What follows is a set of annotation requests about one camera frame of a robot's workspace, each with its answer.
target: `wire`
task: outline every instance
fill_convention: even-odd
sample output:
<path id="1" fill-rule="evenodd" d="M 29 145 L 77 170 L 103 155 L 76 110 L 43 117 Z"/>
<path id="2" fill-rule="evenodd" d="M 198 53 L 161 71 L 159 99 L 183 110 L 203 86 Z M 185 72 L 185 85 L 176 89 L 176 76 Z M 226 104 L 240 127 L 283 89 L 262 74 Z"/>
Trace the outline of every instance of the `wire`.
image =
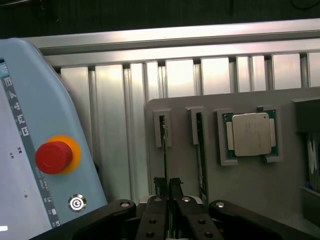
<path id="1" fill-rule="evenodd" d="M 320 0 L 317 1 L 316 3 L 310 5 L 310 6 L 297 6 L 295 3 L 294 3 L 295 0 L 290 0 L 290 3 L 292 5 L 292 7 L 294 7 L 295 9 L 297 10 L 310 10 L 310 9 L 313 9 L 314 7 L 318 6 L 320 4 Z"/>

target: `red emergency stop button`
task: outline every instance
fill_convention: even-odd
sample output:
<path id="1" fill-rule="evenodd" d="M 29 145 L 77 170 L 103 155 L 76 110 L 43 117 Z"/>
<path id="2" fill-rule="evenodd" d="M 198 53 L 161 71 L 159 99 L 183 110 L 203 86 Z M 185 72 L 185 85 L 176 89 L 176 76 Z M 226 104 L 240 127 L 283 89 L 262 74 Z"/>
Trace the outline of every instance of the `red emergency stop button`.
<path id="1" fill-rule="evenodd" d="M 63 141 L 42 144 L 35 153 L 35 164 L 45 174 L 58 174 L 71 163 L 73 153 Z"/>

